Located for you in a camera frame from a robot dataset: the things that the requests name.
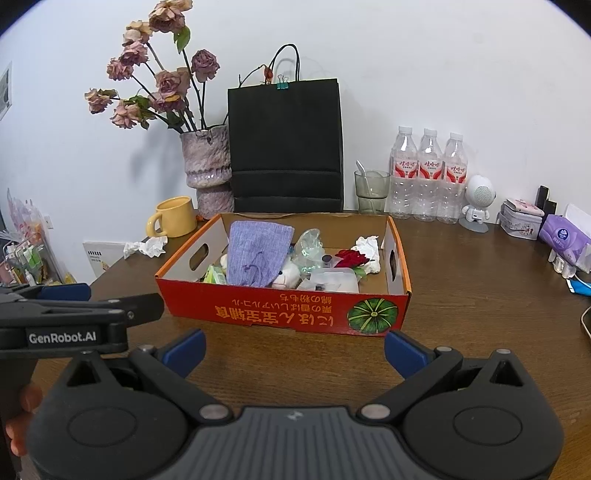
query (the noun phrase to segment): plastic packaging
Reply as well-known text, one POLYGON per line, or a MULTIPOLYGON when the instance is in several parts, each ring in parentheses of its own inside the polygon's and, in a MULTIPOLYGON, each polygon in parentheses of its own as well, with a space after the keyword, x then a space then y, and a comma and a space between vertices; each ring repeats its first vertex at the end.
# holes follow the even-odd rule
POLYGON ((418 173, 414 183, 413 216, 432 222, 437 216, 437 187, 441 183, 441 148, 437 144, 437 130, 426 128, 418 148, 418 173))
POLYGON ((463 137, 452 132, 443 153, 443 175, 437 206, 437 220, 440 222, 457 223, 460 218, 467 168, 463 137))
MULTIPOLYGON (((569 220, 557 215, 548 215, 544 226, 540 230, 540 238, 552 247, 560 258, 569 265, 580 268, 586 273, 591 271, 591 238, 569 220)), ((574 275, 574 269, 569 269, 570 278, 574 275)))
POLYGON ((203 278, 203 283, 214 283, 216 285, 227 285, 228 281, 222 270, 222 267, 209 265, 203 278))
POLYGON ((315 268, 321 268, 324 264, 322 257, 324 248, 320 241, 320 230, 311 228, 301 234, 295 243, 292 262, 300 269, 302 275, 310 273, 315 268))
POLYGON ((357 276, 350 268, 317 268, 311 272, 310 282, 324 285, 324 291, 359 293, 357 276))
POLYGON ((413 186, 417 175, 417 147, 413 129, 398 127, 398 136, 390 154, 390 205, 388 211, 396 218, 413 213, 413 186))

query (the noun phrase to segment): binder clip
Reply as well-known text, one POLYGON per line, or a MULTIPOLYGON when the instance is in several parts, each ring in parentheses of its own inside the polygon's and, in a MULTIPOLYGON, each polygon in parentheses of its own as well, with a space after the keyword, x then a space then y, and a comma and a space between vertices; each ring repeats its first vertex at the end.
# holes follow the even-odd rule
POLYGON ((289 79, 284 75, 277 75, 277 90, 287 90, 290 87, 287 83, 289 79))

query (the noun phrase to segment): crumpled tissue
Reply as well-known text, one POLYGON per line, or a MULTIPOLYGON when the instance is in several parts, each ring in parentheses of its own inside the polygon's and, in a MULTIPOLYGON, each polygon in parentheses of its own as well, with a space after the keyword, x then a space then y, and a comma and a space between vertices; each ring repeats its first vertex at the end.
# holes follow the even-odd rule
POLYGON ((379 273, 379 248, 377 236, 374 235, 367 238, 360 236, 355 242, 355 246, 351 247, 351 250, 357 250, 360 254, 369 258, 369 262, 365 265, 361 265, 361 268, 363 268, 365 273, 379 273))
POLYGON ((123 247, 123 258, 128 258, 134 252, 141 252, 150 258, 159 257, 164 253, 167 236, 152 236, 147 242, 127 242, 123 247))

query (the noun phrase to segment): glass cup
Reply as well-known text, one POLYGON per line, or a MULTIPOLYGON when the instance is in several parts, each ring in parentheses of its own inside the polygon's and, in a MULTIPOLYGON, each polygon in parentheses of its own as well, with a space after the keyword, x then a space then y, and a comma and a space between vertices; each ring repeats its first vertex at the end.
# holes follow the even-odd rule
POLYGON ((390 174, 379 170, 366 170, 365 175, 355 172, 355 193, 359 213, 378 215, 384 212, 390 190, 390 174))

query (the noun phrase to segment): orange cardboard box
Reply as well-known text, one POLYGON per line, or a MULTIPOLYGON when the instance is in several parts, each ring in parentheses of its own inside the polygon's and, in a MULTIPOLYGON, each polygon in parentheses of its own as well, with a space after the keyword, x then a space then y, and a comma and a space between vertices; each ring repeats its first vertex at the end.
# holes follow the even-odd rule
POLYGON ((290 328, 302 332, 384 336, 400 329, 411 297, 402 243, 389 216, 356 213, 216 215, 156 273, 170 313, 179 317, 290 328), (360 237, 378 236, 381 270, 359 282, 359 293, 331 293, 201 283, 209 265, 228 247, 230 226, 240 220, 291 225, 292 243, 320 229, 329 254, 351 248, 360 237))

